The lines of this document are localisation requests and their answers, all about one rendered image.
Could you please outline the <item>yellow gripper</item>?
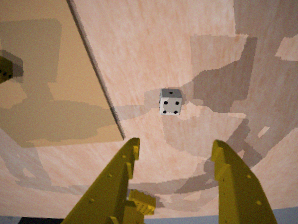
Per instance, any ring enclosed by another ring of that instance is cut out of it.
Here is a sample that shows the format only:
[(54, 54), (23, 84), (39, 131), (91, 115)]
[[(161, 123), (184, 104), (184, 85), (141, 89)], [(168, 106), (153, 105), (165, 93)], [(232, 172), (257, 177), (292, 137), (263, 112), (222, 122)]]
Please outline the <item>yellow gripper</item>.
[[(140, 138), (129, 139), (61, 224), (123, 224), (139, 151)], [(219, 181), (219, 224), (278, 224), (259, 179), (227, 143), (214, 140), (211, 161)]]

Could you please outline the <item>tan square mat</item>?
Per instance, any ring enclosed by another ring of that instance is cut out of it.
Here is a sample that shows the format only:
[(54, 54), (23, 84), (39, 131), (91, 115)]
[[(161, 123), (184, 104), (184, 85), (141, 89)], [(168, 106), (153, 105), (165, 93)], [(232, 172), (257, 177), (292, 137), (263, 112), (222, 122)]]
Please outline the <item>tan square mat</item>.
[(124, 141), (70, 0), (0, 0), (0, 128), (22, 148)]

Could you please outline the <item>yellow die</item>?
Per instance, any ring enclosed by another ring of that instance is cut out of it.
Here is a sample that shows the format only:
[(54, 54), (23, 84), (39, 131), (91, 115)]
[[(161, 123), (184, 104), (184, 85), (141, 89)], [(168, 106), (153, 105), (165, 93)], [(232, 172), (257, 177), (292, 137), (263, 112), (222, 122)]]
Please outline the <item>yellow die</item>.
[(13, 62), (0, 56), (0, 84), (13, 78)]

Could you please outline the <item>white die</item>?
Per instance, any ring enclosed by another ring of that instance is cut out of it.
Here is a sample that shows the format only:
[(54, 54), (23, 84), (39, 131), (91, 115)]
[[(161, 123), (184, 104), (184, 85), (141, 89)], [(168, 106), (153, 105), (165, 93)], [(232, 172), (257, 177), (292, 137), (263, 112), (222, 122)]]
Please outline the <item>white die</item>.
[(161, 89), (159, 100), (160, 115), (180, 115), (182, 95), (179, 89)]

